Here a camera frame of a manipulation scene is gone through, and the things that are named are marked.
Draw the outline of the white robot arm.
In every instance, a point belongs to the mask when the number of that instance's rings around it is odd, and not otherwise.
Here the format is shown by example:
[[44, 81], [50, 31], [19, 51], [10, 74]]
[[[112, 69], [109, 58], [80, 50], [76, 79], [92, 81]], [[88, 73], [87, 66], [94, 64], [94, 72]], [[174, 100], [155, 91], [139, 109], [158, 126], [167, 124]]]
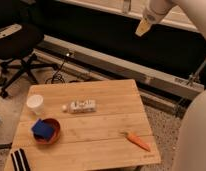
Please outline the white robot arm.
[[[206, 40], [206, 0], [148, 0], [135, 33], [144, 35], [175, 6]], [[206, 90], [194, 98], [182, 119], [171, 171], [206, 171]]]

